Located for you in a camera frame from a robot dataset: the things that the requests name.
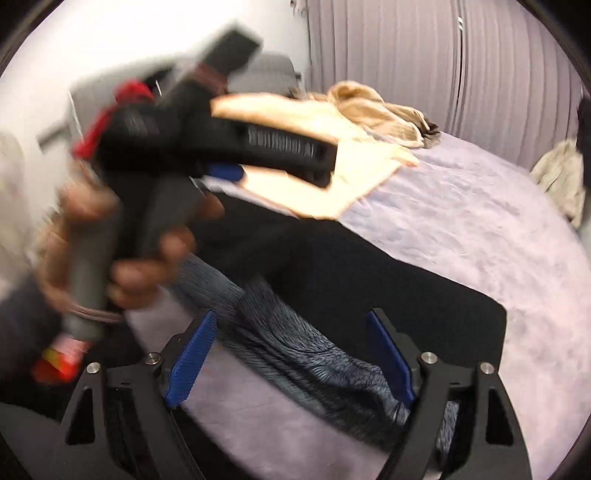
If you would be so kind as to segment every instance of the crumpled clothing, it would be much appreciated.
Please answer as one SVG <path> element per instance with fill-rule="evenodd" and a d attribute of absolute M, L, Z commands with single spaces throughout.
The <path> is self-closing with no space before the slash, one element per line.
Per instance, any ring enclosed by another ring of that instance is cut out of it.
<path fill-rule="evenodd" d="M 376 140 L 407 148 L 431 148 L 440 142 L 439 127 L 420 111 L 386 103 L 373 88 L 358 82 L 339 82 L 326 95 L 311 93 L 310 98 L 326 101 Z"/>
<path fill-rule="evenodd" d="M 222 345 L 299 405 L 384 451 L 395 446 L 408 411 L 393 398 L 379 367 L 340 350 L 262 278 L 242 289 L 192 255 L 170 291 L 189 313 L 214 310 Z M 437 441 L 444 453 L 457 410 L 448 403 Z"/>
<path fill-rule="evenodd" d="M 583 186 L 583 156 L 576 141 L 558 143 L 544 155 L 531 171 L 535 182 L 546 192 L 558 210 L 575 229 L 581 226 L 585 189 Z"/>

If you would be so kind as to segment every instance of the sleeve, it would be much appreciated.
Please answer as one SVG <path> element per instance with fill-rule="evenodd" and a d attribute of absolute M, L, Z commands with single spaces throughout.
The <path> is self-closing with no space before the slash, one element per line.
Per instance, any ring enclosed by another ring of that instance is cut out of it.
<path fill-rule="evenodd" d="M 61 316 L 29 275 L 0 303 L 0 380 L 32 367 L 61 330 Z"/>

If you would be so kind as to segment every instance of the black fabric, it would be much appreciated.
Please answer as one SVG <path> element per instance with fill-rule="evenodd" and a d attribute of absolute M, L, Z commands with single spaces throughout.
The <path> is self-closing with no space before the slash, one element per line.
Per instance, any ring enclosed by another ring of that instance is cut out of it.
<path fill-rule="evenodd" d="M 577 150 L 583 154 L 583 184 L 591 187 L 591 98 L 583 97 L 579 105 Z"/>
<path fill-rule="evenodd" d="M 33 275 L 0 303 L 0 380 L 26 371 L 50 345 L 61 317 L 45 301 Z"/>
<path fill-rule="evenodd" d="M 197 222 L 199 256 L 238 284 L 263 275 L 284 302 L 349 355 L 372 362 L 365 316 L 380 307 L 424 351 L 499 367 L 506 311 L 463 285 L 391 258 L 334 221 L 297 220 L 226 195 Z"/>

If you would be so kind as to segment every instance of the silver bolt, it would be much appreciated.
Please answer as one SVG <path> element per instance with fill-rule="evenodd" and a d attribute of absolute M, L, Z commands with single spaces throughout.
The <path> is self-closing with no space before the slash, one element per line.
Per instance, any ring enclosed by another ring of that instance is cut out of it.
<path fill-rule="evenodd" d="M 146 355 L 146 358 L 144 360 L 144 362 L 147 365 L 156 365 L 158 362 L 160 362 L 160 354 L 156 353 L 156 352 L 152 352 L 149 353 L 148 355 Z"/>
<path fill-rule="evenodd" d="M 437 355 L 435 355 L 433 352 L 423 352 L 421 354 L 421 359 L 427 365 L 432 365 L 432 364 L 437 363 Z"/>
<path fill-rule="evenodd" d="M 480 370 L 482 370 L 482 373 L 485 375 L 492 375 L 495 373 L 495 367 L 493 367 L 489 362 L 482 362 L 480 364 Z"/>
<path fill-rule="evenodd" d="M 100 370 L 100 363 L 98 363 L 98 362 L 92 362 L 91 364 L 88 365 L 88 367 L 86 367 L 86 371 L 90 374 L 98 373 L 99 370 Z"/>

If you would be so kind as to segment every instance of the beige towel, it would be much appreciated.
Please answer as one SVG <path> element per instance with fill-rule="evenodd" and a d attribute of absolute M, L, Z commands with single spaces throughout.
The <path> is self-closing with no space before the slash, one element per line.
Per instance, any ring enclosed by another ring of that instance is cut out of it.
<path fill-rule="evenodd" d="M 583 217 L 583 156 L 573 139 L 558 143 L 535 165 L 531 176 L 552 198 L 560 213 L 578 229 Z"/>
<path fill-rule="evenodd" d="M 418 110 L 384 102 L 373 88 L 357 82 L 339 82 L 327 95 L 310 93 L 309 98 L 331 103 L 343 116 L 378 140 L 407 148 L 431 148 L 441 132 Z"/>
<path fill-rule="evenodd" d="M 284 172 L 245 167 L 244 189 L 301 216 L 336 218 L 402 165 L 418 164 L 410 150 L 375 140 L 327 102 L 269 93 L 226 95 L 212 100 L 212 115 L 281 128 L 339 146 L 327 189 Z"/>

